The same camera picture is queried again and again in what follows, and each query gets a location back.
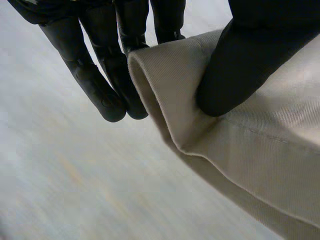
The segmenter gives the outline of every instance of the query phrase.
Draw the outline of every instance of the black robotic finger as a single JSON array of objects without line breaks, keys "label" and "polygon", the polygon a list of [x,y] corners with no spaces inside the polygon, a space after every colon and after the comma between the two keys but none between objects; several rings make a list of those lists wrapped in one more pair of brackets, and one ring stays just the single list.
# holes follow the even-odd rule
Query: black robotic finger
[{"label": "black robotic finger", "polygon": [[319,33],[319,24],[251,28],[232,20],[222,32],[198,86],[198,106],[213,117],[226,114]]},{"label": "black robotic finger", "polygon": [[136,120],[148,116],[131,80],[125,54],[118,42],[117,16],[113,4],[87,7],[81,11],[81,23],[87,32],[102,69],[119,94],[128,114]]},{"label": "black robotic finger", "polygon": [[126,108],[92,61],[78,18],[65,17],[40,28],[103,118],[109,122],[123,119]]},{"label": "black robotic finger", "polygon": [[150,0],[154,29],[158,44],[185,39],[184,25],[186,0]]},{"label": "black robotic finger", "polygon": [[126,56],[132,51],[148,48],[146,22],[149,0],[114,0],[122,48]]}]

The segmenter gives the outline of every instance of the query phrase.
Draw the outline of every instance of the robotic hand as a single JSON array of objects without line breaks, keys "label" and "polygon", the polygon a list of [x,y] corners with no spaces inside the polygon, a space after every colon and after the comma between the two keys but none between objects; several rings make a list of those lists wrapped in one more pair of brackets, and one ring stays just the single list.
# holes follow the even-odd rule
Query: robotic hand
[{"label": "robotic hand", "polygon": [[229,5],[233,19],[196,94],[198,106],[213,117],[243,103],[320,34],[319,0],[229,0]]},{"label": "robotic hand", "polygon": [[[149,0],[8,0],[30,23],[38,24],[104,119],[133,119],[147,112],[129,75],[131,51],[147,48]],[[159,44],[183,39],[186,0],[151,0]],[[113,88],[94,64],[84,42],[87,32],[99,64]],[[118,28],[124,53],[118,42]]]}]

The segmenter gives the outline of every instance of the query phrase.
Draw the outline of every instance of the beige fabric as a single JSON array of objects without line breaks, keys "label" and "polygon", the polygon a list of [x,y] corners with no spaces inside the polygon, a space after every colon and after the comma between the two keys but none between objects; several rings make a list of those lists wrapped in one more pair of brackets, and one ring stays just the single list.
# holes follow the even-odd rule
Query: beige fabric
[{"label": "beige fabric", "polygon": [[221,31],[133,52],[134,84],[166,144],[287,239],[320,239],[320,36],[221,118],[195,103]]}]

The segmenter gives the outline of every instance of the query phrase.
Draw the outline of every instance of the stitched seam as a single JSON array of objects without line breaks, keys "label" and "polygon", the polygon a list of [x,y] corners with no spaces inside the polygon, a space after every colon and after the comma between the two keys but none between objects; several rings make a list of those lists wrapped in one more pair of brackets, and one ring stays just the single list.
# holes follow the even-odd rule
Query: stitched seam
[{"label": "stitched seam", "polygon": [[220,117],[220,119],[222,119],[224,121],[227,121],[228,123],[230,123],[232,125],[235,125],[235,126],[237,126],[239,128],[249,130],[250,132],[252,132],[254,134],[260,135],[260,136],[268,138],[270,140],[275,140],[275,141],[281,142],[283,144],[286,144],[286,145],[289,145],[289,146],[292,146],[292,147],[297,147],[297,148],[302,149],[302,150],[310,150],[313,154],[320,155],[320,150],[314,149],[313,147],[305,146],[305,145],[302,145],[302,144],[299,144],[299,143],[295,143],[295,142],[290,142],[290,141],[287,141],[287,140],[283,139],[282,137],[266,134],[265,132],[262,132],[262,131],[259,131],[259,130],[256,130],[256,129],[253,129],[253,128],[250,128],[250,127],[246,127],[245,125],[242,125],[240,123],[232,122],[229,119],[226,119],[225,117]]}]

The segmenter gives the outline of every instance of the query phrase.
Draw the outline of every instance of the gray surface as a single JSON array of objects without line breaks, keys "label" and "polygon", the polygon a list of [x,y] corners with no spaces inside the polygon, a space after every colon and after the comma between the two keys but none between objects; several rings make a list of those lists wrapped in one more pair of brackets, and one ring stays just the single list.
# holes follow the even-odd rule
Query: gray surface
[{"label": "gray surface", "polygon": [[[230,18],[226,0],[189,0],[182,31]],[[0,20],[0,230],[9,240],[279,239],[186,167],[151,119],[104,121],[7,1]],[[147,27],[154,44],[151,15]]]}]

